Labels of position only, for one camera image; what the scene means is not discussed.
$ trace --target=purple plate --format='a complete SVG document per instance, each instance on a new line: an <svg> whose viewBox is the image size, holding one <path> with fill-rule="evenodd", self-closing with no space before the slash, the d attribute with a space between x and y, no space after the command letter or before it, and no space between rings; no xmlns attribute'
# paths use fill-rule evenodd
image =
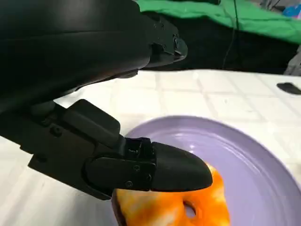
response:
<svg viewBox="0 0 301 226"><path fill-rule="evenodd" d="M291 174L249 136L218 122L171 116L128 137L149 137L193 152L222 175L231 226L300 226L301 192Z"/></svg>

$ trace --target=blue object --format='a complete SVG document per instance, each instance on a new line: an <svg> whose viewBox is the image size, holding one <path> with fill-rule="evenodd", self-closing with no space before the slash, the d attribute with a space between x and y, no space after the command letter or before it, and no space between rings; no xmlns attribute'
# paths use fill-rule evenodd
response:
<svg viewBox="0 0 301 226"><path fill-rule="evenodd" d="M287 7L282 14L284 16L301 18L301 4Z"/></svg>

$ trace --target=white tiled table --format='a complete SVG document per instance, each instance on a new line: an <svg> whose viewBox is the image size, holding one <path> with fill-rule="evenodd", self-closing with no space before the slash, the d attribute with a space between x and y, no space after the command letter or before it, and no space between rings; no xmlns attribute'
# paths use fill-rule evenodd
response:
<svg viewBox="0 0 301 226"><path fill-rule="evenodd" d="M163 115L186 114L231 125L266 146L301 182L301 97L278 82L301 78L210 70L140 72L90 85L57 102L85 98L121 123L126 134ZM30 155L0 140L0 226L113 226L108 204L26 167Z"/></svg>

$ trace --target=black cable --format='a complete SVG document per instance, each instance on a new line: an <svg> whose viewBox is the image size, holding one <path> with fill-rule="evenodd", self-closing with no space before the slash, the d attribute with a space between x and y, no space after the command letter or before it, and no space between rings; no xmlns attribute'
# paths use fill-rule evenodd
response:
<svg viewBox="0 0 301 226"><path fill-rule="evenodd" d="M231 38L230 45L228 47L228 50L227 50L226 55L225 55L224 60L223 60L222 69L224 69L224 67L225 67L226 59L228 57L228 54L229 54L230 50L232 49L232 46L233 46L233 43L234 43L235 40L236 40L236 47L237 47L237 53L238 53L238 63L240 65L240 67L243 68L242 58L241 58L241 54L240 54L240 41L239 41L239 39L240 39L239 38L239 30L240 29L239 29L239 19L238 19L236 0L233 0L233 2L234 2L234 9L235 9L235 22L233 22L232 38Z"/></svg>
<svg viewBox="0 0 301 226"><path fill-rule="evenodd" d="M280 0L278 0L271 8L274 8L276 5L278 5L279 2Z"/></svg>
<svg viewBox="0 0 301 226"><path fill-rule="evenodd" d="M236 5L236 0L234 1L234 9L235 9L235 19L236 19L236 29L237 29L237 34L236 34L236 47L237 47L237 54L238 54L238 62L240 64L240 68L243 68L243 63L242 63L242 58L240 54L240 38L239 38L239 21L238 21L238 13L237 13L237 5Z"/></svg>

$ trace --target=donut hole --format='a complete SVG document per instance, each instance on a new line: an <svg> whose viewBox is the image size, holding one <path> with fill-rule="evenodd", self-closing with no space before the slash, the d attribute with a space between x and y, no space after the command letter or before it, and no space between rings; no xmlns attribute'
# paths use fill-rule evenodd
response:
<svg viewBox="0 0 301 226"><path fill-rule="evenodd" d="M196 210L189 202L183 202L183 205L185 207L186 216L188 218L194 218L196 216Z"/></svg>

